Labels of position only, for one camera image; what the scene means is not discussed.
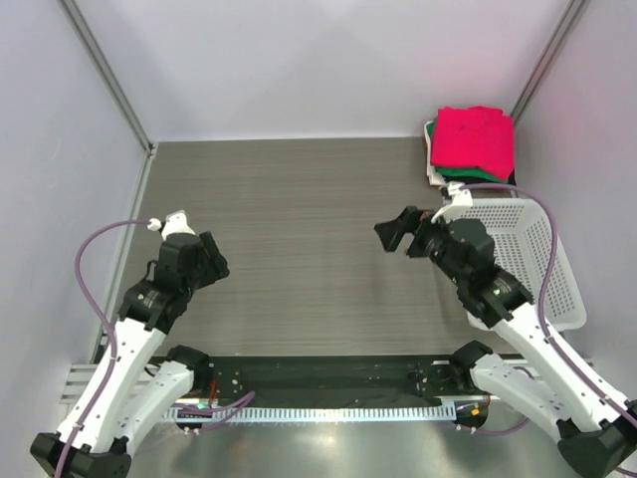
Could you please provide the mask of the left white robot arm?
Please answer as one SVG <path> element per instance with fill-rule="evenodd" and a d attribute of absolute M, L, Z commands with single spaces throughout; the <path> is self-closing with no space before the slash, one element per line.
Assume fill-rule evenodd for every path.
<path fill-rule="evenodd" d="M 105 355 L 75 407 L 56 431 L 39 433 L 31 445 L 48 476 L 126 476 L 168 408 L 210 389 L 210 357 L 187 346 L 171 349 L 151 382 L 135 386 L 194 293 L 228 275 L 210 232 L 166 236 L 144 278 L 125 293 Z"/>

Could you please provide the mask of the pink red t shirt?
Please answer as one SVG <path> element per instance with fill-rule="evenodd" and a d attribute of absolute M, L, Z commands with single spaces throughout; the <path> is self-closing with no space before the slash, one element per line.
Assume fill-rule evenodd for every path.
<path fill-rule="evenodd" d="M 497 108 L 439 109 L 431 145 L 436 169 L 480 169 L 497 182 L 507 182 L 515 170 L 514 123 Z"/>

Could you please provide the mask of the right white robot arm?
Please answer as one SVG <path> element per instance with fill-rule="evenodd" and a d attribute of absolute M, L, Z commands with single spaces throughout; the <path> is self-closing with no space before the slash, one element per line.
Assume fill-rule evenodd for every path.
<path fill-rule="evenodd" d="M 601 377 L 551 326 L 527 287 L 495 258 L 495 241 L 475 218 L 406 207 L 374 231 L 387 252 L 413 239 L 410 258 L 427 258 L 456 286 L 464 309 L 513 346 L 539 380 L 472 342 L 453 356 L 451 386 L 494 394 L 534 422 L 581 477 L 606 477 L 636 450 L 636 403 Z"/>

